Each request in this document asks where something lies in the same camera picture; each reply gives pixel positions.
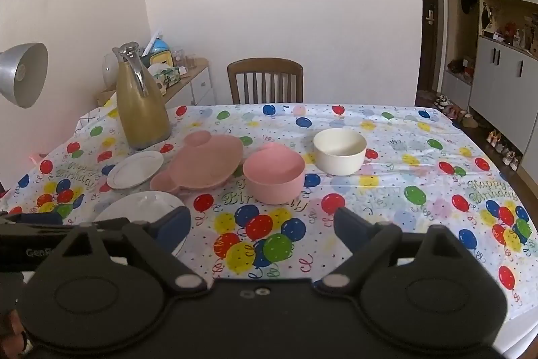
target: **wooden floor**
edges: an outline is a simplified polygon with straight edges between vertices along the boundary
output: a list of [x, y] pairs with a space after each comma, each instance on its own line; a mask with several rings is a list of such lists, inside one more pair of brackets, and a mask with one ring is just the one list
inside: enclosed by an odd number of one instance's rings
[[[424, 96], [417, 96], [415, 105], [417, 107], [436, 108], [434, 102]], [[461, 127], [462, 131], [475, 143], [477, 146], [490, 158], [490, 160], [499, 168], [501, 174], [505, 177], [512, 189], [521, 200], [521, 204], [525, 207], [525, 210], [531, 217], [535, 225], [538, 224], [538, 199], [534, 193], [529, 189], [521, 177], [516, 171], [512, 171], [510, 166], [506, 166], [502, 162], [502, 156], [491, 147], [486, 138], [488, 133], [485, 129], [481, 128], [465, 128]], [[520, 356], [520, 359], [537, 359], [538, 358], [538, 337], [534, 339], [533, 343], [529, 346], [527, 351]]]

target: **chair backrest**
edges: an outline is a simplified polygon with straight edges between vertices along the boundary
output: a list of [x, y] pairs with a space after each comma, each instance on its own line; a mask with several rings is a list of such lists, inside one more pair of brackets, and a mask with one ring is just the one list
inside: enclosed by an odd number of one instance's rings
[[246, 59], [230, 64], [228, 79], [234, 104], [241, 104], [238, 76], [239, 81], [243, 83], [245, 104], [251, 103], [251, 97], [253, 104], [303, 101], [303, 68], [294, 61]]

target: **door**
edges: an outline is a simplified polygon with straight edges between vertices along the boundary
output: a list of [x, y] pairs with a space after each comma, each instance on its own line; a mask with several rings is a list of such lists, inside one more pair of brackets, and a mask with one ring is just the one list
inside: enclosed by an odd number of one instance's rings
[[438, 0], [422, 0], [422, 47], [418, 90], [433, 90], [437, 52]]

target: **tablecloth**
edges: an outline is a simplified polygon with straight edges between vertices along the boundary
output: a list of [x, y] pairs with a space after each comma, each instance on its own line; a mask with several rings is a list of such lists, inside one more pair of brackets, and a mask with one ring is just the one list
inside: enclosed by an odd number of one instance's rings
[[[244, 157], [265, 142], [280, 142], [307, 163], [305, 188], [293, 202], [266, 206], [245, 189], [241, 167], [224, 186], [181, 195], [193, 229], [178, 257], [213, 278], [321, 278], [350, 256], [333, 231], [346, 206], [371, 223], [392, 221], [404, 231], [444, 224], [493, 276], [508, 300], [508, 317], [538, 302], [536, 228], [516, 193], [483, 152], [442, 113], [416, 107], [267, 104], [179, 107], [169, 112], [171, 137], [149, 149], [165, 165], [195, 130], [228, 133]], [[359, 131], [367, 158], [355, 175], [316, 168], [312, 139], [327, 128]], [[82, 118], [75, 135], [25, 175], [2, 207], [59, 212], [65, 223], [93, 220], [114, 201], [149, 189], [114, 191], [115, 164], [133, 154], [115, 107]]]

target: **white plate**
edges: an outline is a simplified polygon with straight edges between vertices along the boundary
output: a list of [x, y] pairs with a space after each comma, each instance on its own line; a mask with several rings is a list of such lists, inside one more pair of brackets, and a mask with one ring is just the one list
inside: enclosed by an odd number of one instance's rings
[[[179, 206], [184, 204], [170, 193], [157, 191], [132, 193], [108, 206], [93, 221], [127, 218], [130, 222], [155, 222]], [[172, 252], [174, 256], [184, 243], [185, 239]]]
[[159, 171], [165, 159], [158, 151], [142, 151], [115, 165], [108, 174], [112, 189], [130, 189], [149, 180]]

